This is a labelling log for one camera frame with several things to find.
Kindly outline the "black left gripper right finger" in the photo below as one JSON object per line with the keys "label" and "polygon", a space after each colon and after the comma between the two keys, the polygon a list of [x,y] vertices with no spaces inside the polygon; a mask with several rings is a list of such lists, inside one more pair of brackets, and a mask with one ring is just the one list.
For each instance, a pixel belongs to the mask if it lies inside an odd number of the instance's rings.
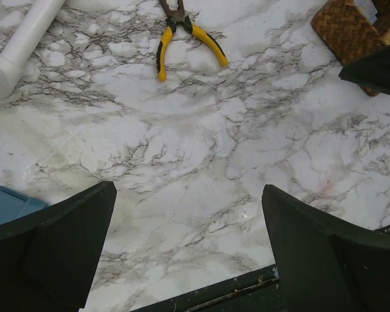
{"label": "black left gripper right finger", "polygon": [[288,311],[390,311],[390,226],[359,227],[274,185],[262,207]]}

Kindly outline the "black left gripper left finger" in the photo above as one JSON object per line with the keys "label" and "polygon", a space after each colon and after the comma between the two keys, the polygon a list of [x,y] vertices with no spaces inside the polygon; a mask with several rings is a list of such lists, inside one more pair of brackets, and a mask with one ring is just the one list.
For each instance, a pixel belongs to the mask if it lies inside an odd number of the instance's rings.
{"label": "black left gripper left finger", "polygon": [[100,182],[0,225],[0,309],[82,309],[117,190]]}

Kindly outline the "blue card holder wallet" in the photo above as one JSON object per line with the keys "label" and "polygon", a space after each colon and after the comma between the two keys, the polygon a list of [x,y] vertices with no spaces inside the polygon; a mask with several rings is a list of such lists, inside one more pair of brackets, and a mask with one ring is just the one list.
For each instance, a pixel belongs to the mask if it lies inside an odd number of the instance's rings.
{"label": "blue card holder wallet", "polygon": [[0,186],[0,225],[35,213],[48,204],[7,187]]}

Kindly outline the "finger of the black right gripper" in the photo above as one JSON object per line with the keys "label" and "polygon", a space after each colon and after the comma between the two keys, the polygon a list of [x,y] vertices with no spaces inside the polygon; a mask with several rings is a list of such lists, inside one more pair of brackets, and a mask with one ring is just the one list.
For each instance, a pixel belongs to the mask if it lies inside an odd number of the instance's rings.
{"label": "finger of the black right gripper", "polygon": [[344,66],[339,77],[390,96],[390,45]]}

